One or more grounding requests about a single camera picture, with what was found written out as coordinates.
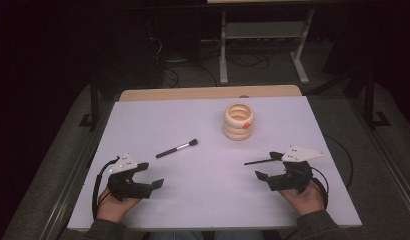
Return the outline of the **thin black makeup brush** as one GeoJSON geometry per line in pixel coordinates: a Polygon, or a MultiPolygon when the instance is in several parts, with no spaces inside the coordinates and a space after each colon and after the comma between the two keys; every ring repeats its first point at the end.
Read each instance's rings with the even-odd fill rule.
{"type": "Polygon", "coordinates": [[[274,162],[274,161],[280,161],[277,159],[265,159],[265,160],[258,160],[258,161],[252,161],[252,162],[246,162],[243,165],[248,166],[248,165],[255,165],[255,164],[261,164],[261,163],[267,163],[267,162],[274,162]]]}

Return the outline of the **black stand leg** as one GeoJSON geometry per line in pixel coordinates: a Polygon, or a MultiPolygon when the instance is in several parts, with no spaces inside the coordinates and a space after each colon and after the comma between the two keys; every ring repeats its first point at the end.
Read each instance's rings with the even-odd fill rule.
{"type": "Polygon", "coordinates": [[[377,127],[390,126],[390,122],[383,112],[374,111],[375,80],[371,70],[367,71],[364,94],[364,120],[375,130],[377,127]]]}
{"type": "Polygon", "coordinates": [[[93,76],[90,84],[90,112],[88,114],[84,114],[79,126],[80,127],[88,127],[90,131],[93,131],[99,121],[99,91],[96,76],[93,76]]]}

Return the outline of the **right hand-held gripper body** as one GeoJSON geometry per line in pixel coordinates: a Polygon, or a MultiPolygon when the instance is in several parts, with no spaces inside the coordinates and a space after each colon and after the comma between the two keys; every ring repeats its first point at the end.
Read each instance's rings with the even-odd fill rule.
{"type": "Polygon", "coordinates": [[[323,157],[321,150],[308,149],[300,146],[290,146],[282,157],[285,173],[269,177],[268,184],[272,191],[295,189],[303,192],[313,178],[308,161],[323,157]]]}

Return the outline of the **person's right hand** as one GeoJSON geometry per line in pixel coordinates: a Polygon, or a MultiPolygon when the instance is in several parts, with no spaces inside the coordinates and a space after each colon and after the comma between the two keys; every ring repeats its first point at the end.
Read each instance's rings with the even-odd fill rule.
{"type": "Polygon", "coordinates": [[[310,182],[302,193],[297,193],[294,190],[282,190],[280,194],[300,216],[325,209],[321,191],[313,182],[310,182]]]}

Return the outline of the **person's left hand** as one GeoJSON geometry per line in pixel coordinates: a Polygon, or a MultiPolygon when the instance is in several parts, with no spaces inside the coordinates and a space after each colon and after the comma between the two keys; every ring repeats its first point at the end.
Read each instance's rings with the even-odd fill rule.
{"type": "Polygon", "coordinates": [[[99,195],[97,219],[111,222],[121,222],[125,215],[140,202],[140,199],[126,198],[119,201],[113,197],[108,188],[99,195]]]}

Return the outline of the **grey metal stand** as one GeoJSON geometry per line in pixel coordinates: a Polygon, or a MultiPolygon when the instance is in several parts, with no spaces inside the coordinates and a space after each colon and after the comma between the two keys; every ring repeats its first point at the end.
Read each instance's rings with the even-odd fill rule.
{"type": "Polygon", "coordinates": [[[290,53],[292,63],[302,84],[308,84],[309,79],[301,62],[301,54],[307,40],[315,10],[309,9],[303,21],[282,22],[227,22],[226,13],[222,13],[219,77],[220,83],[227,85],[228,71],[226,60],[226,41],[239,39],[281,39],[296,38],[299,44],[295,51],[290,53]]]}

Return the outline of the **white table board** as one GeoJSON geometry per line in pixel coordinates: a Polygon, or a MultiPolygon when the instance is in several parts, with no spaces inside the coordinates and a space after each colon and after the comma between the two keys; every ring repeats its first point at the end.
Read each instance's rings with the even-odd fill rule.
{"type": "Polygon", "coordinates": [[[317,177],[329,184],[328,212],[342,227],[361,223],[321,130],[304,97],[247,98],[255,113],[253,131],[243,141],[223,133],[224,111],[231,99],[118,102],[114,105],[84,186],[68,223],[89,229],[95,179],[110,160],[129,153],[147,170],[135,174],[140,183],[163,179],[163,186],[142,200],[125,218],[131,229],[223,230],[291,227],[296,213],[255,172],[283,173],[269,153],[300,146],[325,153],[311,160],[317,177]],[[198,144],[162,158],[161,152],[197,139],[198,144]]]}

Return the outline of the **makeup brush with silver ferrule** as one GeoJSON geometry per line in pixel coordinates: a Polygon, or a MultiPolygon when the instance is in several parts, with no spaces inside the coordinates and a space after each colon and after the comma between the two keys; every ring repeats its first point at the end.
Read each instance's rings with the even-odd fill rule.
{"type": "Polygon", "coordinates": [[[157,159],[158,159],[158,158],[162,158],[162,157],[164,157],[164,156],[167,156],[167,155],[169,155],[169,154],[175,153],[175,152],[180,151],[180,150],[182,150],[182,149],[184,149],[184,148],[187,148],[187,147],[195,146],[195,145],[197,145],[197,144],[198,144],[198,140],[197,140],[197,139],[193,139],[193,140],[189,141],[188,143],[185,143],[185,144],[182,144],[182,145],[180,145],[180,146],[177,146],[177,147],[174,147],[174,148],[172,148],[172,149],[169,149],[169,150],[166,150],[166,151],[164,151],[164,152],[161,152],[161,153],[157,154],[155,157],[156,157],[157,159]]]}

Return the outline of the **metal floor rail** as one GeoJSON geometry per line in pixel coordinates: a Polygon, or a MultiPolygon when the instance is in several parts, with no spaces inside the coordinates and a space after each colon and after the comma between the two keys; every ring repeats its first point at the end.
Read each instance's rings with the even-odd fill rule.
{"type": "Polygon", "coordinates": [[[359,100],[350,100],[349,104],[410,213],[410,128],[403,121],[395,124],[382,111],[371,113],[367,119],[359,100]]]}

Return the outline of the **cream ribbed brush holder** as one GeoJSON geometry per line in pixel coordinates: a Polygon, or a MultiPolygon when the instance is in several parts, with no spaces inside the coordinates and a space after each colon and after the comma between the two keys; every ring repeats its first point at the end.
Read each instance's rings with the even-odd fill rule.
{"type": "Polygon", "coordinates": [[[242,141],[247,139],[253,131],[255,113],[247,104],[234,103],[224,112],[224,134],[231,140],[242,141]]]}

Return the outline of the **wooden table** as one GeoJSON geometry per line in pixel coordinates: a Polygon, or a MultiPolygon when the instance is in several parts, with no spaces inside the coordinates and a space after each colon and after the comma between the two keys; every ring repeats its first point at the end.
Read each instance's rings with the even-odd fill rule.
{"type": "Polygon", "coordinates": [[[119,101],[296,97],[301,95],[302,92],[296,85],[200,87],[125,90],[121,93],[119,101]]]}

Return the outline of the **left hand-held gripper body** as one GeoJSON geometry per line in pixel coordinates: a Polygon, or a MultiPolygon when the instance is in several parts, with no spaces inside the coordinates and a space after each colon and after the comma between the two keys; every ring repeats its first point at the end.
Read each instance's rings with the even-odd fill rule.
{"type": "Polygon", "coordinates": [[[107,187],[111,195],[122,201],[126,198],[149,198],[153,189],[152,184],[136,183],[133,181],[137,163],[129,153],[117,159],[109,170],[107,187]]]}

